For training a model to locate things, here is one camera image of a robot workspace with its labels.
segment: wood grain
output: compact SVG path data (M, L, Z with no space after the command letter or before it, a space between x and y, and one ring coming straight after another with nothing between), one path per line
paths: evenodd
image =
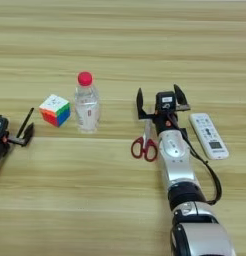
M38 106L72 103L76 75L95 76L100 129L61 128ZM246 2L0 0L0 114L15 133L30 107L36 134L0 166L0 256L170 255L171 213L157 163L135 160L146 106L177 83L192 112L207 112L230 157L211 161L223 184L215 211L246 256ZM188 122L179 115L194 146ZM193 161L207 197L209 175Z

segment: plastic water bottle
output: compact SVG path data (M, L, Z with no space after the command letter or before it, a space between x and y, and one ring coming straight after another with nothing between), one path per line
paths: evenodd
M100 118L99 95L89 72L78 75L79 85L75 92L75 111L79 130L83 133L94 133Z

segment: scissors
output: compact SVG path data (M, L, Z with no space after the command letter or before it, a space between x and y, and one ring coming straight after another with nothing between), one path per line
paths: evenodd
M158 149L152 139L150 139L152 120L147 119L145 121L145 130L142 137L136 139L131 146L131 153L134 158L141 158L144 155L144 159L148 162L153 162L158 155Z

